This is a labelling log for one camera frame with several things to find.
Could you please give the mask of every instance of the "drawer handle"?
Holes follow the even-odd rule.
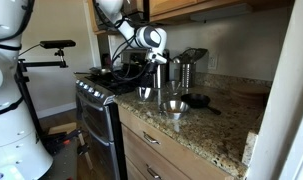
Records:
[[[161,176],[159,176],[156,172],[154,172],[154,170],[151,169],[151,167],[148,164],[147,164],[147,170],[154,179],[162,179]]]
[[[144,138],[148,140],[151,144],[161,144],[159,141],[149,136],[146,132],[143,131],[143,134],[144,134]]]

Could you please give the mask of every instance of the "silver bowl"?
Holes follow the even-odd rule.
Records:
[[[150,87],[137,87],[137,96],[140,101],[151,102],[154,99],[155,92],[153,88]]]
[[[180,81],[168,81],[166,84],[170,92],[178,92],[181,82]]]
[[[163,112],[168,118],[178,120],[188,112],[190,106],[182,101],[171,100],[160,104],[160,111]]]

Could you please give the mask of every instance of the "wooden cabinet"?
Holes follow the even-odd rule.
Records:
[[[151,0],[150,16],[196,4],[197,0]]]
[[[294,0],[152,0],[150,1],[150,21],[162,24],[190,22],[190,15],[247,3],[253,11],[293,5]]]
[[[89,14],[90,14],[91,27],[92,27],[92,31],[94,32],[94,34],[98,35],[98,34],[109,33],[106,30],[99,30],[98,25],[97,25],[97,17],[95,15],[95,8],[93,5],[93,1],[88,0],[87,2],[88,2]]]
[[[233,179],[228,173],[129,111],[119,107],[119,112],[123,126],[125,155],[147,179],[150,172],[146,164],[159,176],[166,177],[165,179],[177,179],[177,174],[181,179],[203,179],[203,177],[213,180]]]
[[[243,2],[242,0],[193,0],[193,3],[184,4],[184,6],[182,6],[182,4],[181,6],[173,9],[171,6],[174,6],[177,3],[174,0],[166,0],[165,2],[169,1],[171,5],[168,5],[169,3],[164,4],[164,0],[150,1],[150,8],[161,6],[161,11],[156,11],[157,13],[150,13],[150,21],[164,24],[180,24],[190,22],[190,15],[193,13]]]
[[[189,179],[126,126],[122,126],[124,152],[146,179]]]
[[[140,173],[140,171],[133,165],[133,163],[125,158],[127,171],[128,171],[128,180],[146,180],[146,178]]]

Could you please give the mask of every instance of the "black pan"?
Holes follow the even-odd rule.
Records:
[[[217,115],[221,114],[221,111],[208,105],[211,99],[203,94],[184,94],[181,96],[181,101],[187,103],[191,108],[208,108]]]

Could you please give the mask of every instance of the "stainless steel oven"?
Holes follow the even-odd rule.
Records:
[[[76,81],[78,111],[90,135],[89,155],[93,165],[100,163],[105,179],[123,180],[127,179],[127,172],[118,106],[113,98],[119,91],[134,89],[126,83],[107,87],[102,79],[107,78],[90,76]]]

